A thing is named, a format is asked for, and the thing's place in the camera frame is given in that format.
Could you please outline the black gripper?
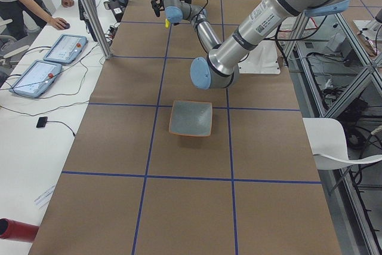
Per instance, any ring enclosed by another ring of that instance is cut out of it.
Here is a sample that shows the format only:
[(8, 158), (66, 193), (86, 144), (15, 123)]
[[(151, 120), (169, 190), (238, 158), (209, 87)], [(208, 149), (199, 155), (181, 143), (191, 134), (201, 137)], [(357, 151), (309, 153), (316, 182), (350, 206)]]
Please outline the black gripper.
[(178, 25), (181, 22), (181, 15), (180, 14), (170, 14), (169, 16), (166, 15), (166, 19), (168, 19), (171, 24)]

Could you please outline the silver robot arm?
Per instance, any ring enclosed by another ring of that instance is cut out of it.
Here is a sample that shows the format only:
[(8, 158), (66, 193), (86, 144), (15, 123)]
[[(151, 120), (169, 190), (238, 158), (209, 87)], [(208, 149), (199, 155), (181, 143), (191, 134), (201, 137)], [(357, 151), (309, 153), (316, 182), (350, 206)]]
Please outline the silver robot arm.
[(328, 16), (347, 10), (350, 0), (262, 0), (236, 30), (221, 42), (207, 19), (206, 11), (183, 0), (161, 0), (166, 19), (189, 21), (206, 57), (192, 61), (190, 78), (200, 89), (227, 88), (239, 75), (238, 63), (286, 18), (304, 13), (307, 17)]

